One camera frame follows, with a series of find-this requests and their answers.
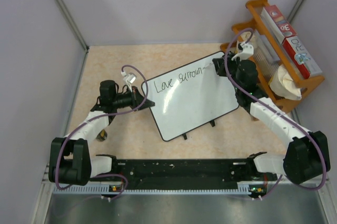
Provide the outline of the white whiteboard black frame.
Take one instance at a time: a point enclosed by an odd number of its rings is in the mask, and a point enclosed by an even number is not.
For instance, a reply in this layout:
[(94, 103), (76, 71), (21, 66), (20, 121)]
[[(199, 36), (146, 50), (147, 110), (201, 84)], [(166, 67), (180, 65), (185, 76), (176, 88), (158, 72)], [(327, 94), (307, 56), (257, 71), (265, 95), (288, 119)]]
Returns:
[(216, 74), (214, 65), (203, 69), (212, 59), (223, 57), (219, 51), (142, 83), (163, 141), (184, 136), (236, 109), (235, 90), (227, 77)]

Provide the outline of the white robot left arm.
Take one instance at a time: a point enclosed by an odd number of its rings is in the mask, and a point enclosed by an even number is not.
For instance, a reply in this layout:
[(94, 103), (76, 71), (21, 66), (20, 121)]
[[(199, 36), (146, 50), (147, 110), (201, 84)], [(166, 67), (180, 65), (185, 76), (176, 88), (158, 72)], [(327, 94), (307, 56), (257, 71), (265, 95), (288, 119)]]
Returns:
[(111, 124), (118, 109), (129, 107), (132, 111), (155, 106), (155, 102), (145, 98), (138, 88), (132, 86), (120, 93), (113, 80), (100, 83), (100, 95), (86, 119), (71, 133), (56, 137), (51, 143), (48, 178), (57, 185), (86, 185), (91, 178), (103, 175), (114, 180), (119, 175), (115, 156), (90, 155), (89, 145), (95, 139), (105, 139), (105, 129)]

